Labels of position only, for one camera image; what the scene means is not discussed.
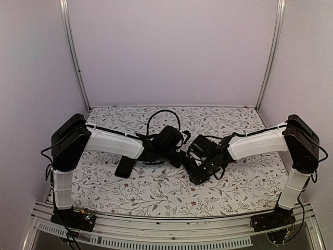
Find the black cable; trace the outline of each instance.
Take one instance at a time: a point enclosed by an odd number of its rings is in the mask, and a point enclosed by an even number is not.
[[[291,241],[292,239],[294,239],[294,238],[297,236],[297,234],[301,231],[302,226],[303,226],[303,224],[304,224],[304,220],[305,220],[305,209],[304,209],[303,204],[302,204],[301,201],[300,201],[300,195],[299,195],[298,198],[297,198],[297,202],[301,205],[302,210],[303,210],[303,219],[302,219],[302,223],[301,223],[299,229],[297,230],[297,232],[296,232],[291,238],[287,239],[287,240],[285,241],[285,243]]]
[[[154,114],[148,119],[148,122],[147,122],[146,137],[149,137],[149,125],[150,125],[150,122],[151,122],[152,118],[154,118],[157,114],[162,113],[162,112],[169,112],[169,113],[172,113],[172,114],[176,117],[176,119],[177,119],[177,122],[178,122],[178,131],[181,130],[181,121],[179,120],[178,115],[177,115],[174,111],[171,111],[171,110],[168,110],[168,109],[162,109],[162,110],[159,110],[159,111],[157,111],[156,113],[154,113]]]
[[[222,140],[222,139],[223,139],[222,137],[217,137],[217,136],[214,136],[214,135],[204,135],[203,137],[206,137],[206,138],[214,138],[214,139],[219,139],[219,140]]]
[[[313,174],[311,174],[311,180],[312,180],[313,183],[316,183],[317,180],[318,180],[318,173],[317,173],[317,170],[315,170],[314,172],[315,172],[315,174],[316,174],[316,178],[314,179],[314,178],[313,178]]]
[[[69,229],[69,227],[67,225],[65,225],[65,223],[60,219],[60,216],[58,214],[58,211],[57,211],[57,207],[56,207],[56,199],[55,199],[55,196],[53,195],[53,206],[54,206],[54,213],[55,215],[58,217],[60,223],[62,224],[62,226],[67,230],[67,233],[66,233],[66,236],[67,236],[67,240],[69,240],[69,236],[73,239],[73,242],[74,244],[76,245],[76,247],[78,248],[77,250],[81,250],[80,246],[78,245],[76,239],[75,239],[75,236],[73,235],[73,232]],[[68,243],[68,245],[70,246],[70,248],[72,250],[76,250],[72,245],[71,243]]]
[[[215,179],[217,179],[217,180],[222,179],[223,176],[224,176],[224,173],[225,173],[225,171],[223,171],[223,173],[221,174],[221,176],[220,176],[219,178],[216,176],[216,173],[215,173],[215,174],[214,174]]]
[[[92,129],[98,129],[98,130],[110,132],[110,133],[113,133],[113,134],[123,135],[123,136],[128,137],[128,138],[141,140],[140,137],[137,137],[137,136],[134,136],[134,135],[131,135],[131,134],[125,134],[125,133],[117,131],[117,130],[107,129],[107,128],[103,128],[103,127],[99,127],[99,126],[94,126],[94,125],[91,125],[91,124],[87,124],[86,126],[89,127],[89,128],[92,128]]]
[[[275,130],[275,129],[279,129],[279,128],[284,128],[286,127],[287,125],[281,125],[281,126],[276,126],[276,127],[272,127],[272,128],[268,128],[268,129],[262,129],[262,130],[258,130],[258,131],[255,131],[255,132],[252,132],[252,133],[249,133],[249,134],[238,134],[236,132],[234,132],[233,134],[238,136],[238,137],[247,137],[247,136],[251,136],[251,135],[255,135],[255,134],[260,134],[260,133],[263,133],[263,132],[266,132],[266,131],[271,131],[271,130]]]

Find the leaf pattern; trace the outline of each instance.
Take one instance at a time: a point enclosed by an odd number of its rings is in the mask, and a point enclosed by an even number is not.
[[[145,133],[149,117],[160,109],[175,111],[182,130],[224,137],[233,132],[249,133],[263,129],[252,108],[216,107],[110,107],[95,108],[88,121],[126,133]],[[170,113],[160,113],[150,124],[157,133],[166,125],[177,125]],[[228,216],[272,209],[287,173],[277,153],[254,155],[230,164],[224,177],[194,185],[183,168],[164,163],[134,167],[129,179],[114,176],[121,156],[105,152],[84,152],[73,176],[74,206],[101,212],[154,216]]]

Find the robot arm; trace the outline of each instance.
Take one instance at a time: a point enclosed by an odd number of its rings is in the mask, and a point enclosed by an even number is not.
[[[319,138],[297,115],[285,123],[248,135],[233,134],[216,144],[198,136],[190,145],[184,162],[191,182],[201,184],[229,163],[256,154],[289,151],[292,170],[273,212],[253,216],[251,226],[262,231],[294,223],[292,209],[318,167]]]
[[[128,178],[137,160],[152,163],[165,159],[179,168],[186,153],[178,149],[189,137],[189,132],[181,133],[171,126],[149,137],[130,135],[97,127],[86,122],[82,115],[74,115],[52,135],[51,187],[54,191],[55,215],[51,221],[86,231],[93,228],[94,217],[84,210],[83,214],[75,212],[72,207],[72,176],[83,151],[122,155],[115,175]]]

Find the white wall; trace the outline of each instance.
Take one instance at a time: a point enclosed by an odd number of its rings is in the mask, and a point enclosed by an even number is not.
[[[254,106],[277,1],[71,0],[92,106]]]
[[[262,117],[267,125],[298,114],[331,157],[306,191],[327,249],[333,249],[333,3],[287,1]]]
[[[39,152],[84,108],[59,1],[0,1],[0,23],[0,249],[17,250],[49,190]]]

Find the metal frame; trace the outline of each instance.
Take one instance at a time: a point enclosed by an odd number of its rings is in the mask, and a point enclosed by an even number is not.
[[[61,16],[63,21],[63,27],[65,29],[65,34],[67,38],[67,43],[69,47],[69,52],[72,58],[72,63],[74,67],[74,72],[76,76],[76,80],[78,82],[79,91],[82,97],[82,101],[84,104],[84,107],[87,111],[91,110],[91,106],[89,103],[89,99],[87,96],[87,92],[83,83],[83,78],[80,70],[80,65],[78,61],[78,57],[76,55],[75,46],[74,46],[74,40],[73,40],[73,34],[72,34],[72,28],[71,23],[69,19],[69,11],[68,11],[68,4],[67,0],[60,0],[60,10],[61,10]]]
[[[90,111],[91,105],[89,103],[87,92],[86,92],[86,89],[85,89],[85,86],[83,83],[83,78],[82,78],[82,74],[81,74],[81,70],[80,70],[79,61],[78,61],[78,57],[77,57],[76,51],[75,51],[72,28],[71,28],[70,18],[69,18],[68,1],[67,0],[59,0],[59,1],[60,1],[60,9],[61,9],[63,26],[64,26],[65,33],[66,33],[68,47],[69,47],[70,55],[72,58],[72,63],[73,63],[76,79],[78,82],[79,91],[80,91],[82,101],[84,103],[86,110]],[[266,94],[267,87],[268,87],[268,83],[270,81],[270,76],[271,76],[272,69],[273,69],[274,58],[275,58],[278,40],[279,40],[282,22],[283,22],[284,10],[285,10],[285,0],[278,0],[270,54],[268,57],[263,82],[262,82],[262,85],[261,85],[261,88],[259,91],[259,96],[258,96],[256,105],[255,105],[255,109],[258,112],[260,112],[260,110],[262,108],[263,101],[264,101],[265,94]]]
[[[281,28],[282,28],[282,21],[283,21],[283,15],[285,12],[285,0],[278,0],[277,3],[277,11],[276,11],[276,18],[275,18],[275,26],[274,26],[274,34],[273,34],[273,39],[272,39],[272,44],[271,44],[271,50],[270,50],[270,55],[268,57],[267,65],[266,65],[266,70],[263,78],[263,82],[259,91],[259,96],[257,99],[257,103],[255,105],[255,109],[259,113],[267,91],[268,83],[270,81],[272,69],[273,69],[273,64],[274,64],[274,58],[276,55],[276,50],[277,50],[277,45],[281,33]]]
[[[318,225],[310,203],[305,203],[305,223],[309,227],[309,236],[315,250],[325,249]],[[65,229],[50,222],[53,206],[36,202],[31,215],[30,229],[26,236],[23,250],[30,250],[36,237],[36,231],[41,230],[65,238]],[[302,220],[300,205],[294,208],[296,224]],[[96,225],[93,232],[77,231],[80,233],[78,242],[103,246],[112,249],[135,249],[125,247],[125,244],[138,245],[141,249],[233,249],[239,248],[237,244],[245,241],[251,245],[251,236],[266,233],[255,233],[249,227],[250,217],[253,214],[228,217],[198,217],[198,218],[157,218],[127,216],[110,213],[97,213]],[[230,247],[217,248],[218,244],[230,244]]]

